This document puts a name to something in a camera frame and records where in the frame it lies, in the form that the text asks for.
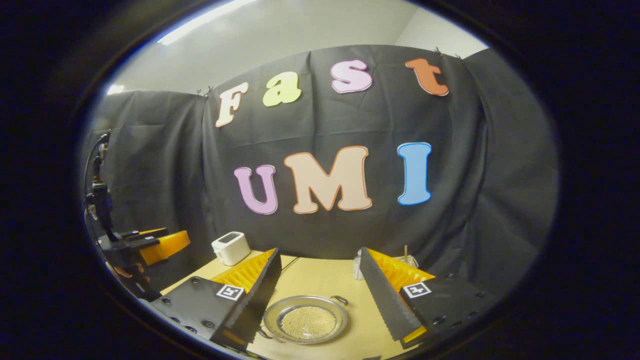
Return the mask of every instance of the white device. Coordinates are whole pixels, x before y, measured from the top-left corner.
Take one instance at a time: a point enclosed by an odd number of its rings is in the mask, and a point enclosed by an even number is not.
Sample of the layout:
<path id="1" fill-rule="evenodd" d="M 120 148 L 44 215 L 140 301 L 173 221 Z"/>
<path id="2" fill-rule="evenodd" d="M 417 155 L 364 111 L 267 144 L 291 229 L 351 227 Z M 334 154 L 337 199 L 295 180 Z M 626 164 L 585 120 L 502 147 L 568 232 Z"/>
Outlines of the white device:
<path id="1" fill-rule="evenodd" d="M 250 252 L 249 244 L 243 233 L 232 231 L 211 243 L 213 252 L 220 258 L 220 262 L 233 266 L 244 259 Z"/>

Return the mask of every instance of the silver tray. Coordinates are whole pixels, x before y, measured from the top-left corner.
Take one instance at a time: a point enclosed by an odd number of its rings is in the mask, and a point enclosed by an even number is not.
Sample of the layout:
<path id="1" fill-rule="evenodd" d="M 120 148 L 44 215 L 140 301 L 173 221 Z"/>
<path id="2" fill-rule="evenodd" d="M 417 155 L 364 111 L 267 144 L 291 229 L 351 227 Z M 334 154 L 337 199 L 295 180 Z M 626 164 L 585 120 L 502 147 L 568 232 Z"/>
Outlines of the silver tray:
<path id="1" fill-rule="evenodd" d="M 339 296 L 331 298 L 345 306 Z M 279 300 L 264 312 L 264 325 L 278 339 L 310 345 L 324 343 L 338 336 L 347 326 L 348 316 L 342 306 L 318 296 L 295 296 Z"/>

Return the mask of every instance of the table surface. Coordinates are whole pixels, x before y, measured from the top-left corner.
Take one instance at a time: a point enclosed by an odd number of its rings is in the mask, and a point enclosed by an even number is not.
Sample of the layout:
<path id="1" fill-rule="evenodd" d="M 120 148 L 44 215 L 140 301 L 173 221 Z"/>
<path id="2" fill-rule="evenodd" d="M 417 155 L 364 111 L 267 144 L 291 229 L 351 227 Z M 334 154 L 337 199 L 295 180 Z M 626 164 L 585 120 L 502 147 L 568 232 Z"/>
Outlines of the table surface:
<path id="1" fill-rule="evenodd" d="M 251 251 L 241 263 L 259 254 L 262 252 Z M 281 255 L 282 267 L 294 259 L 294 256 Z M 229 268 L 216 258 L 161 293 L 166 295 L 192 276 L 211 279 Z M 286 343 L 276 338 L 269 340 L 256 334 L 253 343 L 247 347 L 248 351 L 274 360 L 361 360 L 378 356 L 386 359 L 410 350 L 403 350 L 400 341 L 391 338 L 367 283 L 353 277 L 353 260 L 299 258 L 281 273 L 269 306 L 278 300 L 298 295 L 344 297 L 349 301 L 344 308 L 349 316 L 347 327 L 337 338 L 316 345 Z"/>

